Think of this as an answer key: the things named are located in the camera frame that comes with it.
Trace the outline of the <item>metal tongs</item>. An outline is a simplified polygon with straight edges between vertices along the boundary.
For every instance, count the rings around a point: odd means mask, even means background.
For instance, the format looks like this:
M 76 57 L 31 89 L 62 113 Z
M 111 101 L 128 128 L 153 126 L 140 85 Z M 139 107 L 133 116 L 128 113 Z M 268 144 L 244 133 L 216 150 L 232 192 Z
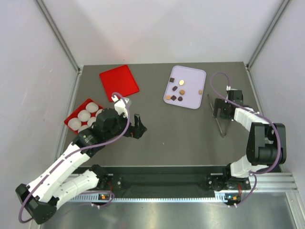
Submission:
M 213 113 L 213 108 L 215 107 L 215 99 L 213 99 L 209 94 L 207 95 L 207 98 L 208 98 L 208 102 L 209 102 L 209 106 L 210 106 L 210 109 Z M 220 115 L 218 114 L 218 117 L 217 118 L 214 118 L 215 120 L 215 123 L 217 125 L 217 128 L 218 128 L 218 131 L 219 131 L 219 134 L 222 138 L 225 138 L 226 135 L 227 135 L 227 130 L 228 130 L 228 126 L 229 126 L 229 121 L 228 120 L 222 120 L 220 119 Z

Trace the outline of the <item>red chocolate box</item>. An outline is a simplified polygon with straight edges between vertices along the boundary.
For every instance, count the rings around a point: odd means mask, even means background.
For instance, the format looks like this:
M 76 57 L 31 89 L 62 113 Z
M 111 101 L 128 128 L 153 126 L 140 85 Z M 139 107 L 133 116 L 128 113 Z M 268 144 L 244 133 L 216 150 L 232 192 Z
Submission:
M 68 127 L 68 121 L 72 118 L 77 118 L 78 113 L 81 110 L 85 110 L 86 105 L 90 102 L 94 102 L 99 106 L 99 109 L 103 109 L 103 107 L 101 105 L 99 105 L 97 102 L 95 102 L 94 100 L 92 100 L 91 98 L 88 98 L 87 100 L 85 100 L 78 108 L 76 108 L 64 121 L 65 125 Z M 91 113 L 91 117 L 94 117 L 96 114 L 95 113 Z

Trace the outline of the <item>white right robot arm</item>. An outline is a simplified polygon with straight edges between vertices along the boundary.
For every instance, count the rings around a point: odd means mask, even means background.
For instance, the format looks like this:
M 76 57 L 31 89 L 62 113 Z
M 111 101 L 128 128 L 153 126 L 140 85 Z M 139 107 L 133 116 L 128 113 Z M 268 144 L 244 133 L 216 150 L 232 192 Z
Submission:
M 250 175 L 268 173 L 286 161 L 285 126 L 245 106 L 242 91 L 227 90 L 226 98 L 216 98 L 210 106 L 215 119 L 235 121 L 249 133 L 245 156 L 229 163 L 223 171 L 226 188 L 235 188 Z

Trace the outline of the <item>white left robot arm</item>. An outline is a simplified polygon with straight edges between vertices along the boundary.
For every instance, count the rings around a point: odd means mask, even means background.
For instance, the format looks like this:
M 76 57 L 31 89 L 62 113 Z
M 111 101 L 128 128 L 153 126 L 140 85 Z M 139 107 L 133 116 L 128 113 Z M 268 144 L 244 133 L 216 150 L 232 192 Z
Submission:
M 21 208 L 27 211 L 37 224 L 47 222 L 67 201 L 90 189 L 103 189 L 108 184 L 107 172 L 99 165 L 93 165 L 77 178 L 66 179 L 84 162 L 91 159 L 106 145 L 121 137 L 139 139 L 147 131 L 138 114 L 134 115 L 134 124 L 130 122 L 128 111 L 118 112 L 106 108 L 97 115 L 92 125 L 78 133 L 65 152 L 38 178 L 29 184 L 20 184 L 15 192 Z

